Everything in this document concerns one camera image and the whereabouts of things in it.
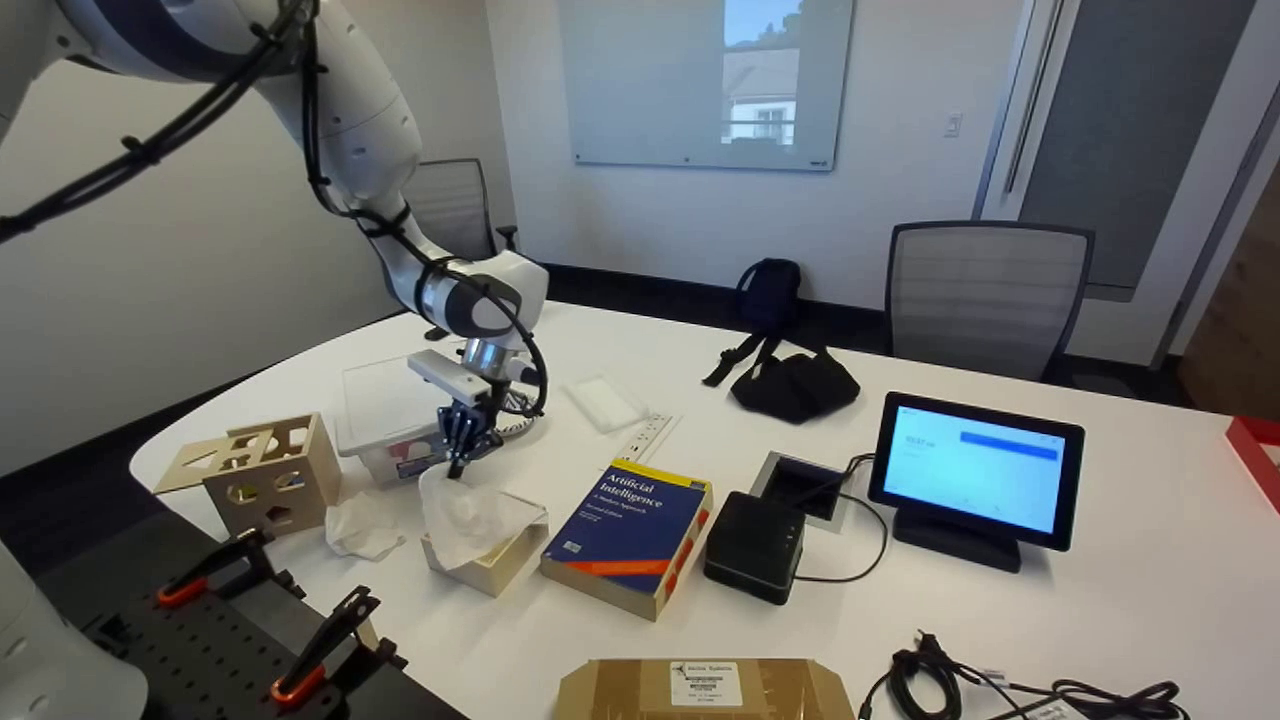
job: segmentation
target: white wall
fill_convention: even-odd
[[[533,254],[732,282],[773,251],[806,295],[878,309],[886,228],[973,212],[1018,0],[854,0],[830,176],[576,168],[559,0],[486,0],[486,18]]]
[[[428,155],[485,155],[513,214],[485,5],[360,0]],[[95,168],[196,89],[50,66],[0,146],[0,212]],[[0,471],[390,311],[267,105],[243,100],[122,191],[0,249]]]

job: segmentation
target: book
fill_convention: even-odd
[[[538,556],[538,573],[657,619],[709,527],[705,479],[611,459]]]

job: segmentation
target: robotic arm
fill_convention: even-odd
[[[120,75],[223,83],[246,54],[267,52],[246,79],[304,146],[316,201],[355,221],[404,309],[468,338],[462,358],[410,355],[410,369],[452,396],[441,411],[448,475],[501,445],[494,417],[513,402],[508,389],[538,362],[527,326],[548,295],[548,270],[513,251],[448,263],[448,251],[420,232],[404,201],[420,160],[417,119],[341,0],[0,0],[0,48],[0,141],[22,89],[58,54]],[[0,241],[39,221],[39,212],[0,214]]]

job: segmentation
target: office chair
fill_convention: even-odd
[[[1090,232],[1044,224],[900,224],[886,254],[886,352],[1044,379],[1073,336]]]
[[[485,260],[514,249],[514,224],[491,228],[478,155],[420,160],[404,187],[417,224],[452,254]]]

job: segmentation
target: white table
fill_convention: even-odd
[[[131,454],[131,475],[157,489],[179,445],[235,424],[332,417],[344,369],[409,355],[420,331],[420,321],[396,315],[300,352],[153,434]],[[1024,573],[1007,575],[891,545],[862,585],[794,585],[783,606],[692,568],[657,622],[543,581],[533,564],[501,600],[436,575],[417,545],[420,516],[409,485],[370,495],[382,527],[409,537],[379,564],[334,558],[316,530],[272,546],[318,613],[368,585],[382,600],[370,614],[376,631],[399,645],[409,676],[458,711],[548,714],[559,676],[595,656],[811,656],[834,667],[861,703],[886,656],[920,626],[935,631],[951,656],[1024,685],[1074,676],[1135,692],[1176,678],[1192,714],[1280,711],[1280,516],[1223,438],[1223,417],[834,352],[862,396],[820,424],[792,426],[740,411],[728,383],[718,393],[698,383],[718,349],[740,338],[732,331],[548,304],[536,336],[551,383],[601,375],[647,411],[674,417],[647,459],[713,479],[718,498],[749,489],[768,450],[827,469],[867,450],[891,389],[1084,424],[1074,546],[1064,556],[1024,546]],[[538,426],[470,462],[468,479],[548,502],[559,527],[620,445],[622,434],[601,434],[556,393]],[[223,537],[198,489],[163,498]],[[800,568],[852,573],[870,551],[877,525],[848,510],[841,530],[806,530]],[[988,714],[1002,703],[965,686],[965,709]]]

